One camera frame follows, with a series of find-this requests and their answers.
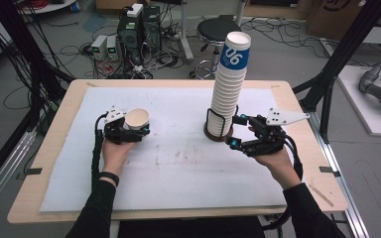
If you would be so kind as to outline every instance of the stack of paper cups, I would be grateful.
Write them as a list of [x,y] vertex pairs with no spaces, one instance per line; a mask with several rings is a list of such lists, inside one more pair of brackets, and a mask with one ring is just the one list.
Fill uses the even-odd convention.
[[242,32],[231,32],[225,40],[211,101],[211,109],[223,116],[224,120],[210,113],[206,128],[214,137],[222,137],[229,132],[241,85],[246,76],[250,41],[249,35]]

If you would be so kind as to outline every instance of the black sleeve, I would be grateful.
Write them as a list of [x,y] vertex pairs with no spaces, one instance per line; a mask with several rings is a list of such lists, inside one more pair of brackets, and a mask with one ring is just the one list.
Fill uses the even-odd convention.
[[110,182],[99,180],[66,238],[108,238],[115,193]]
[[304,183],[284,190],[296,236],[300,238],[345,237],[324,215]]

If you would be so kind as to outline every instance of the wooden table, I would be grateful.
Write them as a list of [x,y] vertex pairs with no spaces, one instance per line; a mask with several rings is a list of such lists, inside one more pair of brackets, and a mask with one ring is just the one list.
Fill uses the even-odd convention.
[[[40,148],[32,168],[43,168],[40,175],[27,176],[8,214],[11,223],[39,223],[75,221],[79,212],[40,212],[40,206],[48,188],[55,161],[64,145],[64,138],[81,104],[88,87],[193,87],[213,88],[212,80],[81,80],[74,81],[63,99],[63,103]],[[271,89],[277,105],[282,110],[302,109],[289,83],[285,81],[247,80],[243,87]],[[304,165],[304,180],[322,211],[343,211],[346,200],[332,173],[322,173],[319,167],[328,167],[308,121],[286,126],[299,149]],[[174,217],[207,217],[230,215],[259,215],[283,212],[285,207],[229,207],[210,209],[171,209],[114,211],[112,219],[146,219]]]

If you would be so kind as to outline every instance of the hand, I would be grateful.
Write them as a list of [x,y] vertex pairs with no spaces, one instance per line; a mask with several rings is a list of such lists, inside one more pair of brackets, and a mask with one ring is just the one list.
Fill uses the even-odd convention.
[[103,170],[119,176],[129,151],[131,151],[135,145],[136,143],[132,142],[117,145],[109,140],[104,140],[102,148],[104,159]]
[[256,156],[254,159],[268,168],[272,177],[283,189],[287,189],[301,183],[293,168],[286,150],[281,150],[272,155]]

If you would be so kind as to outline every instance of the wristband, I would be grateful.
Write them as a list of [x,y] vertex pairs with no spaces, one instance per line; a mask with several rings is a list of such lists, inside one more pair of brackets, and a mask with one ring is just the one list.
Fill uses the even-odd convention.
[[113,173],[110,173],[110,172],[101,172],[100,175],[98,176],[98,178],[100,179],[102,177],[113,179],[114,182],[116,183],[116,187],[119,184],[119,177],[117,175],[113,174]]

